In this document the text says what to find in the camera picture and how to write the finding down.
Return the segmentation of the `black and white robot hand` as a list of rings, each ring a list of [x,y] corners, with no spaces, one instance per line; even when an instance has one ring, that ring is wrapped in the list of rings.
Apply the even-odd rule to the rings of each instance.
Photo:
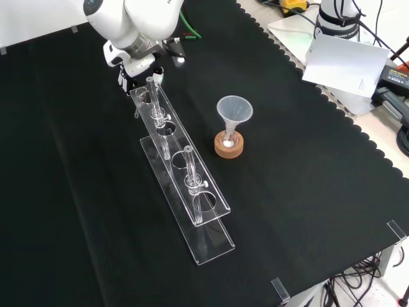
[[[119,66],[118,85],[128,96],[134,88],[144,86],[147,77],[152,77],[159,84],[164,80],[164,69],[157,62],[165,55],[162,44],[150,41],[148,45],[141,45],[139,50],[134,47],[129,51],[121,50],[110,41],[103,46],[107,64],[110,67]]]

